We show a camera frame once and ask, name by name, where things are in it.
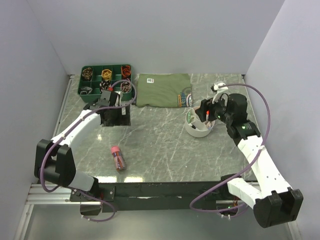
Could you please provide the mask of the white round divided organizer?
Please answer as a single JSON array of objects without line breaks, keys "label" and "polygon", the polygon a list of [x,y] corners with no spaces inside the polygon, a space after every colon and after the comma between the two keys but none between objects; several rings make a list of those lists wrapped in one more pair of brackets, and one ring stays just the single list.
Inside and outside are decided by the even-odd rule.
[{"label": "white round divided organizer", "polygon": [[[184,119],[184,128],[191,136],[195,138],[203,138],[210,134],[215,125],[215,121],[201,122],[195,113],[196,109],[198,109],[198,107],[193,107],[187,111]],[[191,112],[194,117],[192,123],[190,124],[187,123],[188,112]]]}]

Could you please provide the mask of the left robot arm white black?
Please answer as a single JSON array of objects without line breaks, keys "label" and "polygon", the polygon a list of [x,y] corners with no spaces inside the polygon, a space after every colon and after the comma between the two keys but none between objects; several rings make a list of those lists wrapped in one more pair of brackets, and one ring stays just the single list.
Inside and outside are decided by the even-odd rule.
[{"label": "left robot arm white black", "polygon": [[98,127],[130,123],[130,103],[122,103],[122,95],[121,91],[104,90],[99,98],[83,107],[79,116],[64,131],[37,144],[34,175],[46,192],[53,192],[45,185],[49,182],[57,187],[82,191],[88,201],[100,197],[98,179],[77,170],[72,150]]}]

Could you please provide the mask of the grey rolled tie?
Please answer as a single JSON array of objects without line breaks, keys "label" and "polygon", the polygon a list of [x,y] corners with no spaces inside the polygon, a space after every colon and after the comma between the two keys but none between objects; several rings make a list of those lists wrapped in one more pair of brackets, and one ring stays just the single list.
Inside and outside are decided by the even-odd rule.
[{"label": "grey rolled tie", "polygon": [[88,86],[84,86],[84,87],[81,87],[79,89],[79,95],[89,95],[91,92],[93,91],[93,89],[91,87],[88,87]]}]

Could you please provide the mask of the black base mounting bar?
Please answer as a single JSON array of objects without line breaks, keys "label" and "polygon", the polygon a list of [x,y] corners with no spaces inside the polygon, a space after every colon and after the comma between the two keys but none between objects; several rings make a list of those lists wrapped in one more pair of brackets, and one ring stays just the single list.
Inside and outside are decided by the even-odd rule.
[{"label": "black base mounting bar", "polygon": [[[111,203],[117,211],[146,211],[146,210],[185,210],[190,209],[190,202],[219,181],[194,181],[194,182],[112,182],[99,183],[100,195],[103,200]],[[71,193],[72,203],[92,202],[93,200],[80,193]],[[237,197],[231,195],[226,186],[219,187],[204,198],[198,200],[193,206],[197,209],[216,210],[222,209],[227,204],[233,205]],[[112,213],[113,210],[106,204],[90,206],[84,210],[85,215],[98,215]]]}]

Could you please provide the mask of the pink dotted rolled tie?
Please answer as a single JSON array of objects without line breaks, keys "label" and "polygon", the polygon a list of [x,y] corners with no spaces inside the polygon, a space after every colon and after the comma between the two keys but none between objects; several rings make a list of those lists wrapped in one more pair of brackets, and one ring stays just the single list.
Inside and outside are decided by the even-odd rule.
[{"label": "pink dotted rolled tie", "polygon": [[102,80],[99,83],[99,89],[100,92],[102,93],[104,90],[108,90],[111,87],[112,83],[110,80]]}]

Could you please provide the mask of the pink cap clear pen tube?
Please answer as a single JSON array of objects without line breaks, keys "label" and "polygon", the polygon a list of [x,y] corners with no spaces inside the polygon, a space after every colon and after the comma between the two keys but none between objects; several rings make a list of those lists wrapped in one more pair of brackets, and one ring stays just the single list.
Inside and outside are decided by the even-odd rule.
[{"label": "pink cap clear pen tube", "polygon": [[122,152],[117,145],[114,145],[110,149],[111,154],[114,159],[115,168],[118,172],[122,172],[126,170],[126,163],[123,158]]}]

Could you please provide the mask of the orange rolled tie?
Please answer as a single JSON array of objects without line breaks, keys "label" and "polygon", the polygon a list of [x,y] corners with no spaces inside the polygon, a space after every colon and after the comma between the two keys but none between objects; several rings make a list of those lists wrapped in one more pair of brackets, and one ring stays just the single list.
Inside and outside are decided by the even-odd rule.
[{"label": "orange rolled tie", "polygon": [[131,76],[131,66],[130,65],[122,65],[120,69],[121,69],[121,76],[124,79],[127,79]]}]

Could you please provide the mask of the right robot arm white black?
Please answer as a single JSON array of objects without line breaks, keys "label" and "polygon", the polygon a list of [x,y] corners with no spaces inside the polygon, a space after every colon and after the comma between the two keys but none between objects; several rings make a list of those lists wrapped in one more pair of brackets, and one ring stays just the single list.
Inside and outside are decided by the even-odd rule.
[{"label": "right robot arm white black", "polygon": [[224,199],[238,197],[253,209],[254,217],[263,228],[295,221],[304,197],[299,189],[293,189],[280,174],[267,149],[258,127],[248,119],[247,98],[239,93],[222,97],[203,99],[195,113],[201,122],[220,120],[226,126],[228,135],[242,152],[259,183],[256,189],[241,178],[241,173],[231,175],[208,189],[192,202],[205,197],[219,188]]}]

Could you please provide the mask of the aluminium rail frame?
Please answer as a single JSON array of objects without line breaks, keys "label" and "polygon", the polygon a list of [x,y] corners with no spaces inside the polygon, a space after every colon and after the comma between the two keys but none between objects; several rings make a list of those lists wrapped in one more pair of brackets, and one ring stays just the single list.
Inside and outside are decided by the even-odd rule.
[{"label": "aluminium rail frame", "polygon": [[[222,176],[222,178],[217,181],[217,182],[221,182],[225,179],[227,179],[228,177],[232,176],[234,174],[229,174],[229,175],[224,175]],[[251,186],[255,187],[257,190],[260,189],[259,183],[257,181],[257,179],[255,181],[247,181],[245,180],[248,184],[250,184]],[[103,197],[94,197],[89,195],[86,192],[82,192],[73,188],[69,188],[69,187],[62,187],[62,186],[57,186],[54,183],[49,183],[49,185],[45,186],[48,189],[53,189],[52,192],[47,192],[44,190],[44,188],[42,187],[41,182],[39,182],[38,184],[32,184],[28,193],[28,197],[26,200],[26,204],[29,208],[32,208],[34,205],[58,205],[58,204],[78,204],[80,205],[80,207],[82,206],[82,204],[84,204],[84,206],[82,206],[82,208],[84,209],[80,209],[80,214],[81,217],[86,219],[87,221],[90,222],[95,222],[96,221],[96,216],[93,213],[89,213],[89,215],[85,215],[85,210],[89,207],[94,207],[94,206],[98,206],[98,202],[99,202],[99,206],[106,204],[108,205],[113,212],[109,212],[112,216],[114,216],[116,214],[116,212],[118,212],[116,210],[116,208],[109,202],[106,202],[105,200],[103,200]],[[90,201],[89,203],[85,203],[85,202],[71,202],[70,201],[70,195],[71,193],[80,193],[81,195],[89,198],[90,200],[93,200],[93,203]],[[189,208],[192,209],[194,206],[193,202],[190,202],[189,204]],[[223,206],[222,209],[216,209],[216,210],[208,210],[208,209],[200,209],[201,212],[209,212],[209,213],[215,213],[215,214],[219,214],[222,218],[235,218],[241,214],[243,214],[247,209],[252,209],[249,206],[247,206],[242,200],[240,200],[238,197],[237,199],[233,202],[233,204],[226,204],[227,206]],[[301,234],[299,233],[299,231],[297,230],[297,225],[295,224],[295,221],[290,221],[290,222],[286,222],[284,224],[287,224],[290,230],[290,234],[292,236],[293,239],[295,240],[299,240],[301,238]]]}]

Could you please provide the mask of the green compartment tray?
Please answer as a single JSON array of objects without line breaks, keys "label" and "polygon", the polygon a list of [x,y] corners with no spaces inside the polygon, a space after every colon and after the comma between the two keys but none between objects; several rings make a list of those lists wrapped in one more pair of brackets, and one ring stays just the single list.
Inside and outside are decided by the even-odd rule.
[{"label": "green compartment tray", "polygon": [[[122,94],[123,101],[129,101],[133,98],[135,94],[135,90],[131,86],[131,90],[128,93],[124,93],[121,91],[121,82],[124,82],[126,79],[132,80],[132,69],[131,69],[131,76],[129,78],[123,78],[121,74],[121,66],[122,65],[129,65],[129,64],[114,64],[114,65],[87,65],[81,69],[80,80],[78,84],[77,93],[79,95],[79,89],[82,87],[90,87],[92,88],[92,92],[88,95],[79,95],[80,98],[85,102],[89,103],[97,98],[99,98],[102,94],[100,92],[100,82],[102,79],[102,70],[110,69],[112,70],[112,80],[111,86],[108,90],[119,91]],[[91,81],[85,81],[82,77],[82,71],[86,68],[92,68],[93,74]]]}]

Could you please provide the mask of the folded olive green t-shirt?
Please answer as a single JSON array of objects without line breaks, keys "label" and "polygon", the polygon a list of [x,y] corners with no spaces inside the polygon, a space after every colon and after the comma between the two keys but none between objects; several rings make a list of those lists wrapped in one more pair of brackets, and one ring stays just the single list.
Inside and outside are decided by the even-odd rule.
[{"label": "folded olive green t-shirt", "polygon": [[193,105],[191,78],[187,73],[141,73],[136,90],[139,108],[187,108]]}]

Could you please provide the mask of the maroon floral rolled tie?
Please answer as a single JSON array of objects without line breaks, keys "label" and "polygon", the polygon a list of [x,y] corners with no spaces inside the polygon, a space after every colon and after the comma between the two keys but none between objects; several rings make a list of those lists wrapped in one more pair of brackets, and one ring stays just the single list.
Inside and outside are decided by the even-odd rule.
[{"label": "maroon floral rolled tie", "polygon": [[123,93],[129,93],[131,91],[131,80],[129,78],[127,78],[125,81],[121,82],[120,90]]}]

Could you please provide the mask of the yellow rolled tie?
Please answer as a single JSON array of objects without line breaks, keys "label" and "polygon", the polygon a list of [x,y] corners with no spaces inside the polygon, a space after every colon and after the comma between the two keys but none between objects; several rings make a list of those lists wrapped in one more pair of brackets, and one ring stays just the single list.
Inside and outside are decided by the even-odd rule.
[{"label": "yellow rolled tie", "polygon": [[103,69],[101,72],[101,77],[104,81],[111,81],[112,80],[113,71],[110,69]]}]

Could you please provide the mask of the brown patterned rolled tie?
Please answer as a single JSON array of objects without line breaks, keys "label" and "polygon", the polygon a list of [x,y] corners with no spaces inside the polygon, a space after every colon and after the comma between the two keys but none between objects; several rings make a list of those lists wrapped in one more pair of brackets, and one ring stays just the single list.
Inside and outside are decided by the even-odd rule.
[{"label": "brown patterned rolled tie", "polygon": [[81,76],[83,77],[84,81],[91,81],[93,76],[93,69],[91,67],[85,68],[82,71]]}]

